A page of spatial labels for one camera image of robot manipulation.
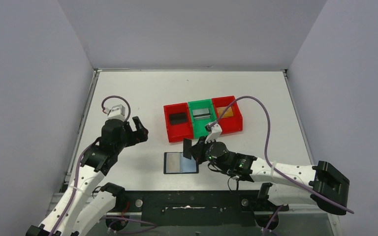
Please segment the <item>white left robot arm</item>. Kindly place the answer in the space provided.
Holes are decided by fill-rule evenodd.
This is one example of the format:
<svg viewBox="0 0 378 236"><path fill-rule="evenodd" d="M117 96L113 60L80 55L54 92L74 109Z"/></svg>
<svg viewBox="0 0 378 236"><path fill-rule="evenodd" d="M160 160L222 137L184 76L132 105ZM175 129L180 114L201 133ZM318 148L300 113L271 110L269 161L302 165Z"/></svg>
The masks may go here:
<svg viewBox="0 0 378 236"><path fill-rule="evenodd" d="M116 204L116 198L124 188L112 183L102 187L103 195L96 198L96 209L85 203L98 184L107 176L126 147L148 140L149 131L139 117L132 118L136 129L129 121L108 119L101 135L80 154L74 178L53 210L39 224L30 226L28 236L79 236L84 233L90 220L95 223Z"/></svg>

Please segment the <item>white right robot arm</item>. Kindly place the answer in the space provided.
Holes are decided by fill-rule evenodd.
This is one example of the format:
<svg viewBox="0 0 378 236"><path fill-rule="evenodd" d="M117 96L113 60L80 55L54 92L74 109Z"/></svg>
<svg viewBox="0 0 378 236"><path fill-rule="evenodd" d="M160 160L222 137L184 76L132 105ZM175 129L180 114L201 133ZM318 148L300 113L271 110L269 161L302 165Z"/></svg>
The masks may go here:
<svg viewBox="0 0 378 236"><path fill-rule="evenodd" d="M183 156L197 165L208 163L213 171L236 181L258 182L262 198L272 204L309 204L334 215L353 211L347 207L349 179L331 163L289 165L264 158L229 151L223 142L206 142L205 137L193 144L183 141Z"/></svg>

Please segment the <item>black leather card holder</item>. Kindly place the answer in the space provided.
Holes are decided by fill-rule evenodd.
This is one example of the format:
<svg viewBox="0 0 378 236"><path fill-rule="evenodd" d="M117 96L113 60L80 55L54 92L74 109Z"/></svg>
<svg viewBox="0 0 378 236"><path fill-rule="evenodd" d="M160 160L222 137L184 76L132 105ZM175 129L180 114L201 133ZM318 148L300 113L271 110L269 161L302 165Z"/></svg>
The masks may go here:
<svg viewBox="0 0 378 236"><path fill-rule="evenodd" d="M163 173L173 174L197 174L199 167L196 160L183 157L182 152L165 152L163 160Z"/></svg>

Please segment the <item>black credit card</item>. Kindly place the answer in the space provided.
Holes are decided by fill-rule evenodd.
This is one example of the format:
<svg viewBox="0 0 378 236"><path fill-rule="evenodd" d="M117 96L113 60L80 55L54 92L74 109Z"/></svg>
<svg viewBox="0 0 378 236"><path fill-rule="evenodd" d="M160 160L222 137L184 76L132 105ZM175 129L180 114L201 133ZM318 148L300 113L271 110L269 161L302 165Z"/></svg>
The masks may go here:
<svg viewBox="0 0 378 236"><path fill-rule="evenodd" d="M183 140L183 157L191 160L192 159L192 140L184 138Z"/></svg>

